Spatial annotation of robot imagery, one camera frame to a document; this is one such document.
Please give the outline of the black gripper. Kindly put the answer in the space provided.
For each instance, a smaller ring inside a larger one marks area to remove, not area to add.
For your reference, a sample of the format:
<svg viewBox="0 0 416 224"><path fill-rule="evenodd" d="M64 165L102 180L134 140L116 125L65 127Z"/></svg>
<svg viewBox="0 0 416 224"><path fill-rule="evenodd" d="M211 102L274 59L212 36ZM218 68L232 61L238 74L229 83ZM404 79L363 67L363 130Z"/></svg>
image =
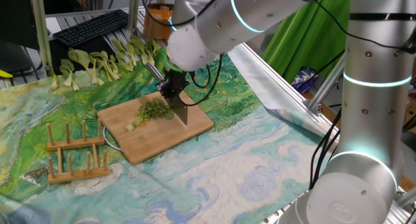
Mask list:
<svg viewBox="0 0 416 224"><path fill-rule="evenodd" d="M189 81L186 78L187 73L182 71L178 72L170 69L164 70L165 81L156 84L158 91L163 98L172 99L174 97L180 98L183 90L189 85Z"/></svg>

